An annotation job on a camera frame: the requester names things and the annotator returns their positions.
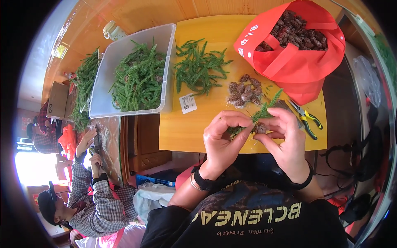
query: clear plastic storage bin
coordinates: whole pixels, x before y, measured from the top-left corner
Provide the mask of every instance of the clear plastic storage bin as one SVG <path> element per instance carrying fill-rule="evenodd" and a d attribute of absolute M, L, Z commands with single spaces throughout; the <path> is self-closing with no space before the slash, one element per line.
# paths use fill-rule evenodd
<path fill-rule="evenodd" d="M 89 116 L 91 119 L 123 115 L 144 115 L 153 113 L 168 113 L 172 111 L 173 96 L 173 65 L 176 59 L 175 30 L 173 23 L 153 27 L 131 34 L 118 41 L 111 43 L 105 50 L 102 61 L 95 77 Z M 153 43 L 157 44 L 157 50 L 167 54 L 164 66 L 163 84 L 161 91 L 160 106 L 153 110 L 138 110 L 121 112 L 114 108 L 112 95 L 109 92 L 114 82 L 114 71 L 120 60 L 130 54 L 135 44 L 131 41 L 142 44 L 147 43 L 151 48 Z"/>

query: yellow table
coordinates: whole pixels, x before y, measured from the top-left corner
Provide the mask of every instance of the yellow table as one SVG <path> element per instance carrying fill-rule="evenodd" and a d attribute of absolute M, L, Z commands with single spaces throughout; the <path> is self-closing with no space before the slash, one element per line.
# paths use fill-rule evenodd
<path fill-rule="evenodd" d="M 177 23 L 175 40 L 178 46 L 188 40 L 205 38 L 208 41 L 206 51 L 222 51 L 227 48 L 225 60 L 234 61 L 224 67 L 226 71 L 230 72 L 227 74 L 227 79 L 218 81 L 223 87 L 213 87 L 209 96 L 202 95 L 195 97 L 197 110 L 182 114 L 179 98 L 192 93 L 192 91 L 183 83 L 181 92 L 177 94 L 176 87 L 174 87 L 173 110 L 171 113 L 162 113 L 160 115 L 160 150 L 205 152 L 203 143 L 204 129 L 219 112 L 222 110 L 238 110 L 248 115 L 248 113 L 253 114 L 257 111 L 259 107 L 252 103 L 246 104 L 243 109 L 236 109 L 234 106 L 226 103 L 226 97 L 229 95 L 229 82 L 238 81 L 241 75 L 245 73 L 262 82 L 262 89 L 269 98 L 275 95 L 279 88 L 273 81 L 257 75 L 251 65 L 233 48 L 233 43 L 253 18 L 255 18 L 254 15 L 218 15 L 200 17 Z M 269 90 L 266 90 L 266 87 L 269 85 L 273 85 L 273 87 L 268 87 Z M 288 96 L 283 93 L 280 99 L 287 100 Z M 315 123 L 309 120 L 310 128 L 316 134 L 318 140 L 313 140 L 306 134 L 305 150 L 326 149 L 327 119 L 323 92 L 320 92 L 317 100 L 304 105 L 303 108 L 316 116 L 324 126 L 323 130 L 319 130 Z M 281 143 L 283 140 L 275 139 L 275 141 Z M 249 137 L 240 153 L 268 153 L 268 150 L 261 143 Z"/>

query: black t-shirt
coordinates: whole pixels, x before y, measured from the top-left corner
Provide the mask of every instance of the black t-shirt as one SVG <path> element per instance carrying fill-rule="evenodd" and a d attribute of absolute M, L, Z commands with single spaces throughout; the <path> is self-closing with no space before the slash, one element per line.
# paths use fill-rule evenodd
<path fill-rule="evenodd" d="M 193 212 L 150 211 L 141 247 L 348 247 L 338 210 L 324 199 L 300 202 L 264 184 L 236 181 Z"/>

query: plaid shirt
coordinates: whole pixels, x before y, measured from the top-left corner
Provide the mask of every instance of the plaid shirt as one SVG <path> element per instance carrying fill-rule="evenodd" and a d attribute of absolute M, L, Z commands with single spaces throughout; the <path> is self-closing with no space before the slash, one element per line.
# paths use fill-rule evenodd
<path fill-rule="evenodd" d="M 56 123 L 51 124 L 51 119 L 47 118 L 48 101 L 41 107 L 39 115 L 37 116 L 37 124 L 39 125 L 40 131 L 46 133 L 46 121 L 50 122 L 52 132 L 55 132 Z"/>
<path fill-rule="evenodd" d="M 72 165 L 72 183 L 67 206 L 84 201 L 86 207 L 73 215 L 69 221 L 74 229 L 88 237 L 101 237 L 113 234 L 136 219 L 137 212 L 133 197 L 137 191 L 133 186 L 125 184 L 117 191 L 120 200 L 113 197 L 106 180 L 94 184 L 94 195 L 87 194 L 90 186 L 90 174 L 80 163 L 84 160 L 82 154 Z"/>
<path fill-rule="evenodd" d="M 50 128 L 47 129 L 46 135 L 35 134 L 32 137 L 33 145 L 40 153 L 59 153 L 58 141 L 55 133 L 51 133 Z"/>

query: woman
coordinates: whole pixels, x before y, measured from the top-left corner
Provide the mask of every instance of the woman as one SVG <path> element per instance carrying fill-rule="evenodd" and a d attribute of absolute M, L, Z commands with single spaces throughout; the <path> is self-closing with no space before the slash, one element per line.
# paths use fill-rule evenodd
<path fill-rule="evenodd" d="M 287 191 L 258 182 L 260 178 L 227 181 L 236 174 L 228 167 L 254 125 L 241 112 L 222 111 L 204 131 L 208 159 L 182 184 L 168 207 L 149 213 L 141 247 L 347 247 L 338 210 L 324 199 L 304 159 L 306 135 L 298 129 L 295 115 L 280 108 L 268 111 L 274 117 L 260 122 L 273 132 L 253 138 L 288 176 L 289 187 L 283 187 Z M 227 128 L 238 125 L 247 128 L 232 141 L 225 139 Z M 273 138 L 284 142 L 278 145 Z"/>

